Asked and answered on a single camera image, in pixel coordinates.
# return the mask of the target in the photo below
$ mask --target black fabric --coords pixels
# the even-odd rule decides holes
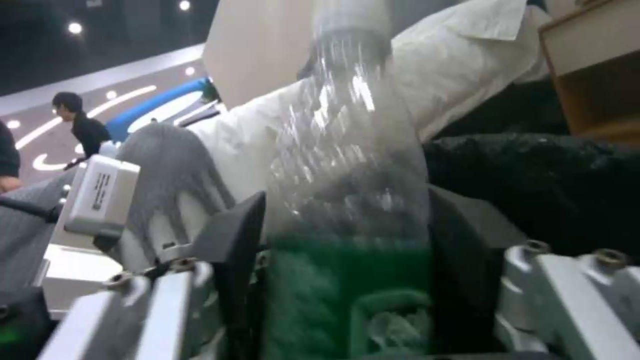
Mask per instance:
[[[551,79],[507,86],[435,138],[499,133],[569,134]]]
[[[0,176],[18,177],[20,153],[15,148],[11,130],[0,120]]]
[[[76,115],[71,133],[82,144],[85,159],[97,154],[103,142],[111,140],[111,135],[104,124],[98,120],[89,119],[85,113]]]
[[[433,184],[491,202],[560,255],[640,261],[640,151],[570,136],[473,135],[424,146]]]

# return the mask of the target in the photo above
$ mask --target screw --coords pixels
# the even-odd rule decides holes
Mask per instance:
[[[551,246],[549,246],[549,244],[538,240],[528,240],[524,244],[523,249],[525,256],[530,258],[551,252]]]
[[[130,272],[121,272],[112,276],[109,280],[105,281],[102,286],[108,290],[115,290],[129,285],[133,275]]]
[[[182,258],[171,262],[171,270],[174,272],[192,271],[196,267],[196,258]]]
[[[64,184],[62,186],[62,196],[67,197],[67,195],[69,195],[69,192],[71,191],[71,185],[69,184]]]
[[[596,263],[604,270],[615,272],[627,267],[628,259],[624,253],[612,249],[598,249],[594,251]]]
[[[0,320],[9,316],[9,307],[7,305],[0,305]]]

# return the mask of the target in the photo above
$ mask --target black shirt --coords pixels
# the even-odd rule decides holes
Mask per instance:
[[[20,153],[15,149],[11,130],[0,121],[0,176],[18,177]]]
[[[111,140],[107,128],[98,120],[89,119],[85,113],[78,113],[71,127],[71,133],[84,148],[84,157],[90,158],[100,151],[100,145]]]

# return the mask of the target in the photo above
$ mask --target black hair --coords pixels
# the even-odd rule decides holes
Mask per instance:
[[[53,97],[51,104],[57,109],[64,105],[68,111],[79,113],[82,111],[82,97],[74,92],[59,92]]]

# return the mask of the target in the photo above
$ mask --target white wall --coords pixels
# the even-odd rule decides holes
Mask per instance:
[[[547,11],[552,18],[557,19],[576,9],[575,0],[545,0]]]
[[[221,0],[202,55],[231,108],[296,80],[308,58],[311,0]]]

